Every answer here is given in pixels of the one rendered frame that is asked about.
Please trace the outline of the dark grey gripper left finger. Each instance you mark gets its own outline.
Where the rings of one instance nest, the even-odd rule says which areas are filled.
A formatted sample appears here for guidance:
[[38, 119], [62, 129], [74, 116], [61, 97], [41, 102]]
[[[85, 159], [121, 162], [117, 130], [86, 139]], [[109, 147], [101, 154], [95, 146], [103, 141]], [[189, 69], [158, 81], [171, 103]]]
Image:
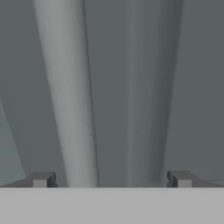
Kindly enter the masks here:
[[32, 172], [24, 179], [20, 179], [15, 182], [11, 182], [2, 187], [57, 187], [56, 173], [54, 171], [37, 171]]

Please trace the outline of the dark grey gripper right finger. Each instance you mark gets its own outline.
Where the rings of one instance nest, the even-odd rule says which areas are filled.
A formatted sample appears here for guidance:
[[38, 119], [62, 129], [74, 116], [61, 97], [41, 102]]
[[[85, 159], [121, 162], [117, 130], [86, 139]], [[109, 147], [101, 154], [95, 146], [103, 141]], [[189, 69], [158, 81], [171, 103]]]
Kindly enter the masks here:
[[211, 181], [201, 179], [191, 173], [190, 171], [168, 171], [167, 172], [168, 187], [198, 187], [198, 188], [211, 188], [222, 187], [224, 185], [216, 184]]

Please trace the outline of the grey cabinet door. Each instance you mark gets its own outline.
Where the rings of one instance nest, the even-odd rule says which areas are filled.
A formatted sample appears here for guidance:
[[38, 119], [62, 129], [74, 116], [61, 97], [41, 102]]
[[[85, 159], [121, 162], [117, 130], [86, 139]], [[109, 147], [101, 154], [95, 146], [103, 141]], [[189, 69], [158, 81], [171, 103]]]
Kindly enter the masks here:
[[[84, 0], [99, 187], [224, 182], [224, 0]], [[0, 101], [24, 170], [69, 186], [33, 0], [0, 0]]]
[[0, 185], [23, 179], [25, 173], [0, 101]]

